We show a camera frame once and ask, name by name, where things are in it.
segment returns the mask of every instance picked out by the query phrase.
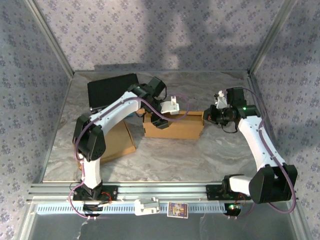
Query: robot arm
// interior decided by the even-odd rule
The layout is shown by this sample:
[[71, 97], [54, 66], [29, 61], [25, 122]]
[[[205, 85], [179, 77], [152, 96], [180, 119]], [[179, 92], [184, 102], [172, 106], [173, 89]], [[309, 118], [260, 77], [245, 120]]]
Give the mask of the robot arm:
[[[153, 111], [144, 102], [147, 102], [159, 113], [179, 114], [179, 104], [175, 97], [171, 97], [171, 101], [162, 101], [155, 98], [165, 87], [166, 85], [156, 77], [148, 84], [132, 85], [122, 97], [102, 111], [92, 115], [83, 114], [77, 119], [72, 142], [73, 144], [78, 142], [77, 152], [83, 156], [85, 177], [82, 176], [82, 188], [85, 189], [92, 200], [96, 200], [101, 194], [100, 158], [106, 150], [105, 135], [112, 127], [140, 108], [152, 113]], [[155, 114], [151, 116], [151, 121], [160, 129], [169, 126], [168, 121]], [[80, 137], [84, 128], [89, 124], [90, 127]]]
[[227, 90], [227, 103], [230, 107], [226, 107], [226, 99], [220, 93], [217, 103], [204, 111], [204, 119], [222, 126], [234, 122], [236, 129], [238, 128], [243, 134], [250, 147], [257, 170], [254, 177], [239, 174], [225, 176], [222, 181], [224, 193], [246, 194], [256, 204], [289, 200], [292, 196], [291, 190], [280, 167], [274, 161], [274, 157], [283, 166], [293, 185], [297, 179], [297, 169], [294, 165], [287, 165], [278, 154], [264, 126], [259, 129], [262, 122], [261, 115], [255, 105], [247, 105], [243, 88], [236, 87]]

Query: patterned wallpaper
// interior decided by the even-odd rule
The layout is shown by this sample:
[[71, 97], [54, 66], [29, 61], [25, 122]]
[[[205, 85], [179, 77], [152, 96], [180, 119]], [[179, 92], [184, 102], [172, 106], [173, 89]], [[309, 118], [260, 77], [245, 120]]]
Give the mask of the patterned wallpaper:
[[246, 70], [283, 0], [37, 0], [74, 71]]
[[279, 153], [320, 240], [320, 2], [299, 0], [256, 73]]
[[0, 239], [18, 231], [68, 78], [24, 1], [0, 2]]

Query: black box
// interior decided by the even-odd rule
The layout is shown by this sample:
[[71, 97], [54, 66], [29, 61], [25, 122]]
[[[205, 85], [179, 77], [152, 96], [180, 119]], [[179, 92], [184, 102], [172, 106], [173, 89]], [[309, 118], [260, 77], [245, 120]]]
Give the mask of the black box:
[[139, 84], [135, 73], [89, 82], [87, 88], [90, 111], [95, 114], [114, 103], [133, 84]]

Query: small card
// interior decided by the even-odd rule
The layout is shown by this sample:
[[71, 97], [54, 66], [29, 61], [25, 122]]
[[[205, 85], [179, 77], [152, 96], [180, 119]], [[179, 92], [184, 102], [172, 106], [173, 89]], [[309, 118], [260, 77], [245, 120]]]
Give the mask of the small card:
[[167, 217], [171, 217], [171, 218], [187, 219], [188, 210], [189, 208], [187, 203], [169, 202], [168, 211], [166, 215]]

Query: cardboard box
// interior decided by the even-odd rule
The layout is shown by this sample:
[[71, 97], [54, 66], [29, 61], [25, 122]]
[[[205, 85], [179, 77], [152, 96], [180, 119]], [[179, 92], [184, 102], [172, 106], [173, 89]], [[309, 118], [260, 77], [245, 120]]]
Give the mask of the cardboard box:
[[136, 151], [135, 142], [130, 130], [124, 120], [115, 125], [104, 137], [106, 150], [100, 159], [100, 164], [104, 164], [134, 153]]
[[[186, 112], [180, 111], [178, 115], [164, 114], [165, 117], [177, 119]], [[189, 111], [187, 116], [180, 121], [170, 121], [165, 129], [156, 128], [151, 123], [151, 114], [147, 113], [143, 118], [144, 136], [147, 138], [166, 139], [199, 139], [205, 123], [202, 111]]]

